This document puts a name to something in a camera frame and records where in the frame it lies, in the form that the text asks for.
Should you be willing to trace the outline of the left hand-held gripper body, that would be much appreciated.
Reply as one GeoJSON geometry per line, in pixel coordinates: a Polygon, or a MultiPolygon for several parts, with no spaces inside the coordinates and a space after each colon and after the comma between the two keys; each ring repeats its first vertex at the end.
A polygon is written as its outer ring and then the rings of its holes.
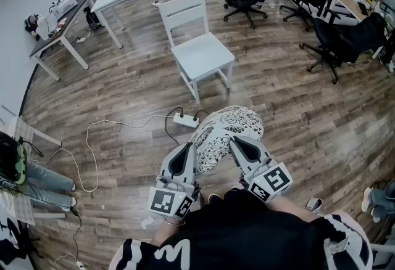
{"type": "Polygon", "coordinates": [[[183,220],[191,205],[198,199],[199,184],[191,184],[168,177],[158,176],[150,187],[148,210],[165,218],[183,220]]]}

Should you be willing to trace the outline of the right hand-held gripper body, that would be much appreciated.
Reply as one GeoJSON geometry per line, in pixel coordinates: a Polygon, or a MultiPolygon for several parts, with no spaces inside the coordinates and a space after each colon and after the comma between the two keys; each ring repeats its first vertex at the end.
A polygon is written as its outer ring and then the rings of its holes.
{"type": "Polygon", "coordinates": [[[264,203],[269,203],[283,194],[293,183],[284,163],[272,166],[263,163],[255,167],[248,166],[244,180],[248,184],[248,191],[264,203]]]}

